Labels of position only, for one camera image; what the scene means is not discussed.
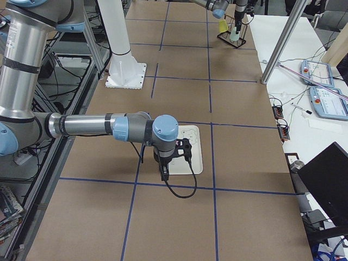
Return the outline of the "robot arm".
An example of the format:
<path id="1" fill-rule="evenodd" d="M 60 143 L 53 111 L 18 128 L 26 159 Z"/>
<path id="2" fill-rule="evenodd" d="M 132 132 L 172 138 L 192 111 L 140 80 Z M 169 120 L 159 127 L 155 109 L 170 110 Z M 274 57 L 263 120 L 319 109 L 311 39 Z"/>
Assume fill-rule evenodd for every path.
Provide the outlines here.
<path id="1" fill-rule="evenodd" d="M 235 4 L 234 18 L 236 20 L 242 20 L 244 18 L 245 9 L 247 7 L 247 0 L 236 0 L 236 1 L 227 1 L 227 0 L 193 0 L 191 1 L 195 4 L 198 4 L 205 9 L 211 11 L 215 18 L 223 18 L 228 6 L 230 4 Z"/>
<path id="2" fill-rule="evenodd" d="M 170 115 L 151 119 L 144 112 L 104 115 L 35 113 L 32 100 L 47 35 L 82 32 L 83 1 L 7 1 L 11 20 L 1 67 L 1 155 L 48 138 L 111 135 L 116 140 L 153 146 L 162 180 L 178 157 L 178 122 Z"/>

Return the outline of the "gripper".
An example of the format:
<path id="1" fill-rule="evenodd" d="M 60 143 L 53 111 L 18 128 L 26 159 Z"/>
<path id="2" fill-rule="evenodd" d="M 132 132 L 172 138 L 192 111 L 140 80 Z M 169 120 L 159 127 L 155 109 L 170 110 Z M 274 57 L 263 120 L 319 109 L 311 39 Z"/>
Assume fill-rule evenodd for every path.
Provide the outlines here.
<path id="1" fill-rule="evenodd" d="M 247 0 L 236 0 L 235 1 L 234 18 L 236 20 L 242 20 L 244 18 L 246 7 L 247 7 Z"/>
<path id="2" fill-rule="evenodd" d="M 172 160 L 172 155 L 174 153 L 174 149 L 171 149 L 169 151 L 161 151 L 157 148 L 153 149 L 153 157 L 157 163 L 161 163 L 160 166 L 160 174 L 161 174 L 161 180 L 162 181 L 168 181 L 169 180 L 169 166 L 168 164 Z"/>

